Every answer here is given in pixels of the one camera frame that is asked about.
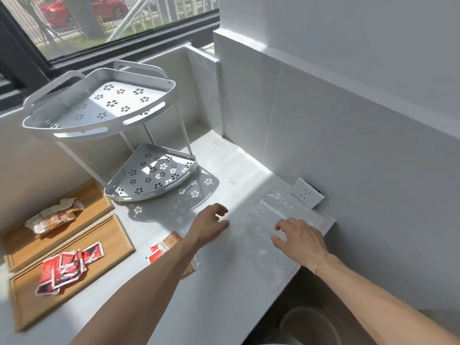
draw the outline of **shelf handle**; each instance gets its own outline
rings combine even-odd
[[[39,90],[33,92],[30,96],[28,96],[24,100],[24,105],[23,106],[24,106],[24,110],[25,110],[26,114],[27,115],[32,115],[34,113],[34,104],[38,99],[43,98],[49,92],[51,92],[55,88],[61,86],[64,82],[66,82],[66,81],[68,81],[68,80],[70,80],[70,79],[72,79],[74,77],[84,79],[85,75],[82,74],[80,71],[76,71],[76,70],[67,71],[65,74],[63,74],[63,75],[59,76],[58,78],[54,79],[49,84],[47,84],[47,85],[43,86],[42,88],[40,88]]]
[[[124,60],[114,61],[114,69],[115,70],[120,70],[123,67],[131,67],[131,68],[155,71],[156,73],[159,73],[160,75],[162,75],[164,79],[168,80],[168,75],[166,75],[165,71],[163,69],[161,69],[161,68],[156,67],[155,65],[136,63],[136,62],[128,62],[128,61],[124,61]]]

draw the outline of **red car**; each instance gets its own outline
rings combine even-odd
[[[103,21],[123,19],[128,7],[123,0],[89,0],[94,12]],[[46,21],[53,29],[77,28],[72,15],[64,5],[64,0],[44,0],[38,4]]]

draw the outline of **wall socket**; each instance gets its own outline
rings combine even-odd
[[[323,195],[302,178],[297,179],[291,188],[291,194],[297,197],[308,208],[313,208],[324,198]]]

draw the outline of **countertop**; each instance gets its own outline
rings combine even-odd
[[[174,136],[164,146],[184,149],[181,137]],[[8,273],[6,264],[0,265],[0,344],[70,342],[122,284],[147,266],[152,244],[173,230],[184,236],[196,214],[216,202],[229,209],[230,227],[199,251],[199,270],[179,283],[149,344],[235,345],[244,341],[299,268],[271,244],[274,230],[258,242],[248,239],[245,218],[267,191],[292,203],[301,217],[312,211],[289,193],[290,185],[238,146],[198,124],[190,128],[189,137],[200,165],[194,175],[158,198],[115,203],[114,213],[136,252],[24,333],[14,334]],[[333,224],[327,220],[323,234]]]

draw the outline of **wooden cutting board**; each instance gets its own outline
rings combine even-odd
[[[64,287],[59,295],[35,296],[35,289],[40,280],[41,262],[44,259],[74,249],[83,250],[98,241],[102,243],[105,256],[90,264],[88,270],[77,282]],[[134,246],[125,229],[118,217],[113,214],[93,228],[83,232],[64,247],[50,252],[40,258],[40,261],[10,278],[9,287],[16,332],[30,327],[134,251]]]
[[[57,227],[42,238],[36,238],[32,230],[25,227],[26,220],[29,218],[17,222],[2,233],[2,242],[6,251],[5,261],[8,263],[10,271],[19,271],[33,263],[114,208],[94,179],[62,198],[72,197],[77,197],[85,209],[75,212],[75,220]],[[53,206],[59,201],[61,199],[45,208]]]

